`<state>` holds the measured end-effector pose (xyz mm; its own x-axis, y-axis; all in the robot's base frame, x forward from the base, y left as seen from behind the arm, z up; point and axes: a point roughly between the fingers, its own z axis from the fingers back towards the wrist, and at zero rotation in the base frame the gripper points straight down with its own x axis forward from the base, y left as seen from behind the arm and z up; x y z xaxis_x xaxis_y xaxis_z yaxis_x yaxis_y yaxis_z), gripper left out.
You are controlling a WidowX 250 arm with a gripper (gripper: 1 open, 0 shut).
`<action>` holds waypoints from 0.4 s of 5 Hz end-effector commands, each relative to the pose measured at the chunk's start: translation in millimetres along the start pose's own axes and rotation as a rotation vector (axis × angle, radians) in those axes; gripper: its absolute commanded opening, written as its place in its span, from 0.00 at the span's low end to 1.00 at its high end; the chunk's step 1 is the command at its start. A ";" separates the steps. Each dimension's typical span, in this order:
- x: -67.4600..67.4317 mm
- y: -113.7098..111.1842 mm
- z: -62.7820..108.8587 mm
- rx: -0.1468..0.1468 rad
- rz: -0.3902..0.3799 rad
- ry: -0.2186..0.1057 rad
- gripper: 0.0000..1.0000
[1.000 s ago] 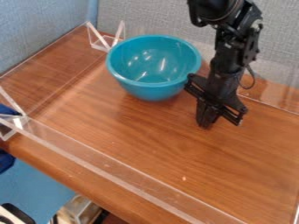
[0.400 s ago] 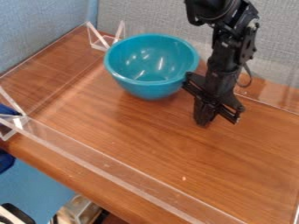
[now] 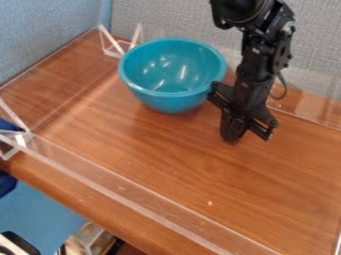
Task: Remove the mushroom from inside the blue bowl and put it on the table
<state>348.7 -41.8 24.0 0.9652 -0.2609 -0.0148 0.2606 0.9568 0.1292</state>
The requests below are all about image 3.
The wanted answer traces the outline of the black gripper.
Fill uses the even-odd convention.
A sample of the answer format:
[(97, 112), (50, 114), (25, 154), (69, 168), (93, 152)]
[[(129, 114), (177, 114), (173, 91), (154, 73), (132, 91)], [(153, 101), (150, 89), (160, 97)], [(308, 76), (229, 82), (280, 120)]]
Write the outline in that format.
[(236, 143), (251, 130), (264, 140), (273, 136), (279, 121), (269, 111), (267, 100), (275, 77), (263, 82), (237, 77), (235, 86), (213, 81), (208, 100), (221, 109), (220, 134), (228, 143)]

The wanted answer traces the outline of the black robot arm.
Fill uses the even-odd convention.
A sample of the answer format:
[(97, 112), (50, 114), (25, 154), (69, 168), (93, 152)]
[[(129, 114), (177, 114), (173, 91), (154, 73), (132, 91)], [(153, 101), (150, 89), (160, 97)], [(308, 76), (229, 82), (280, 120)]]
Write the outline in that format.
[(243, 32), (236, 82), (211, 85), (208, 99), (221, 109), (220, 135), (237, 142), (248, 131), (271, 139), (279, 121), (267, 107), (275, 82), (292, 60), (295, 12), (284, 0), (211, 0), (217, 28)]

